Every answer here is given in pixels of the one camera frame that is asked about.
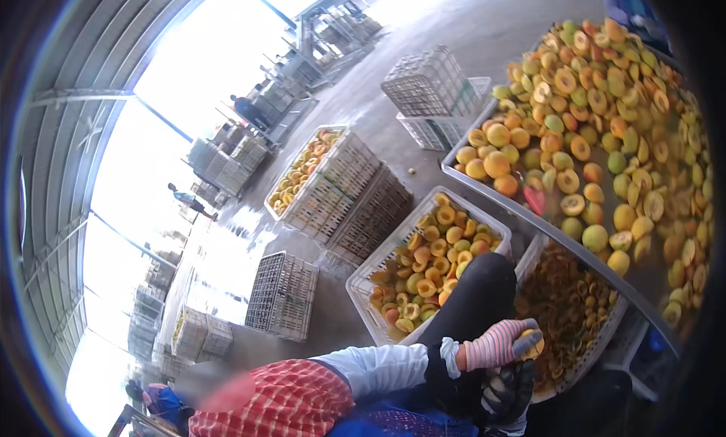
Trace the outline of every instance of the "concrete floor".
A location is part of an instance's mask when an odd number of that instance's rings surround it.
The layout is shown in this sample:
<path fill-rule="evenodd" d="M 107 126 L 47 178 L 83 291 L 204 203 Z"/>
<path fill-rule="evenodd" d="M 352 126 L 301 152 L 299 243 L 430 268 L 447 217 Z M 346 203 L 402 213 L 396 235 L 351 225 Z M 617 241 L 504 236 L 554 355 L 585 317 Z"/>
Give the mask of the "concrete floor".
<path fill-rule="evenodd" d="M 286 250 L 320 268 L 308 341 L 280 340 L 234 326 L 230 359 L 240 367 L 252 369 L 287 358 L 373 344 L 344 287 L 354 267 L 275 222 L 263 206 L 282 170 L 318 125 L 352 124 L 417 199 L 442 184 L 502 219 L 514 232 L 519 221 L 443 175 L 439 167 L 443 152 L 421 150 L 415 144 L 396 121 L 398 111 L 381 91 L 380 82 L 403 54 L 437 44 L 449 47 L 467 76 L 491 76 L 493 83 L 502 82 L 505 63 L 531 48 L 552 22 L 604 16 L 601 0 L 397 0 L 394 5 L 395 12 L 389 13 L 394 23 L 386 26 L 376 48 L 337 85 L 316 96 L 320 103 L 277 155 L 261 165 L 245 197 L 223 209 L 217 226 L 210 228 L 202 242 L 207 250 L 205 276 L 215 276 L 216 287 L 240 296 L 249 296 L 256 262 L 262 255 Z M 416 170 L 415 175 L 407 173 L 409 168 Z M 524 245 L 524 240 L 516 240 L 515 254 L 521 254 Z"/>

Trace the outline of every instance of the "hand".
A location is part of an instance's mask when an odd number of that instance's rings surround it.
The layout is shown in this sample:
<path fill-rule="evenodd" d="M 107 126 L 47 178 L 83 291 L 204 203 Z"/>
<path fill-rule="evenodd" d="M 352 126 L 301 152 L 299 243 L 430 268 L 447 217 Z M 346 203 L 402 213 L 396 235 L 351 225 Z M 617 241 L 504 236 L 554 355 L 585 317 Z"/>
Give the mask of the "hand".
<path fill-rule="evenodd" d="M 534 330 L 520 336 L 524 330 Z M 492 325 L 474 341 L 464 341 L 466 370 L 502 367 L 517 360 L 542 339 L 542 332 L 534 319 L 503 320 Z"/>
<path fill-rule="evenodd" d="M 492 414 L 488 424 L 507 431 L 524 431 L 527 406 L 534 392 L 534 360 L 508 364 L 483 387 L 481 405 Z"/>

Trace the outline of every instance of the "white sleeve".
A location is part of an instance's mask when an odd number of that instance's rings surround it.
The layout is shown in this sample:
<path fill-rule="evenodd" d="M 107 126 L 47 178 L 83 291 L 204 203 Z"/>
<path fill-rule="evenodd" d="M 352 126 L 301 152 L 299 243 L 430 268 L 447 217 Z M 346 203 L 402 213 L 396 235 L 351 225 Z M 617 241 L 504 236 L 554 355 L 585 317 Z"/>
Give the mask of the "white sleeve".
<path fill-rule="evenodd" d="M 455 358 L 459 343 L 451 338 L 441 341 L 441 359 L 446 362 L 449 377 L 461 375 Z M 411 346 L 349 347 L 328 355 L 314 356 L 345 376 L 353 398 L 368 394 L 383 394 L 424 383 L 428 367 L 428 348 L 423 344 Z"/>

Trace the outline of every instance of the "pile of peaches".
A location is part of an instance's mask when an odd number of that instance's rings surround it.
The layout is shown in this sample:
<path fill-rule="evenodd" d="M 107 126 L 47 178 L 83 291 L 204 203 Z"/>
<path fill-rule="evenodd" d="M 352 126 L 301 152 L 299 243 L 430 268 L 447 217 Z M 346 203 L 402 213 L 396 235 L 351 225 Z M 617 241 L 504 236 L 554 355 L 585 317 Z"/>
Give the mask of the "pile of peaches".
<path fill-rule="evenodd" d="M 708 139 L 681 75 L 606 18 L 553 25 L 534 52 L 507 66 L 507 78 L 493 88 L 497 112 L 468 133 L 455 168 L 526 205 L 512 174 L 520 171 L 547 197 L 552 223 L 620 275 L 648 262 L 657 234 L 673 289 L 663 316 L 675 326 L 683 308 L 701 304 L 714 236 Z M 590 160 L 595 149 L 606 164 Z M 604 168 L 613 175 L 607 193 Z M 621 201 L 611 233 L 606 196 Z"/>
<path fill-rule="evenodd" d="M 267 203 L 275 210 L 277 215 L 282 215 L 287 206 L 293 202 L 295 196 L 303 187 L 307 179 L 313 174 L 315 168 L 320 164 L 323 156 L 330 150 L 332 145 L 340 138 L 340 131 L 327 129 L 319 130 L 314 139 L 295 160 L 290 170 L 280 179 L 277 189 L 267 200 Z"/>
<path fill-rule="evenodd" d="M 389 324 L 388 336 L 401 341 L 446 303 L 464 269 L 476 256 L 494 252 L 501 239 L 443 193 L 437 206 L 416 224 L 405 246 L 395 249 L 386 269 L 371 273 L 370 303 Z"/>

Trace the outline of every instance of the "warehouse roof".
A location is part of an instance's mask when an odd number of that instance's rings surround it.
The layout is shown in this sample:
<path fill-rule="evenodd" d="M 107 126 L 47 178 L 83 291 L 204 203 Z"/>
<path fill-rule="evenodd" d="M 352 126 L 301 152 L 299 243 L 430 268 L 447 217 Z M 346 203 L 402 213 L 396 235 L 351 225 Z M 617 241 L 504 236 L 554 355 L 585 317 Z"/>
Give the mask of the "warehouse roof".
<path fill-rule="evenodd" d="M 23 114 L 26 315 L 65 382 L 86 329 L 85 224 L 125 98 L 159 37 L 204 0 L 72 0 L 36 63 Z"/>

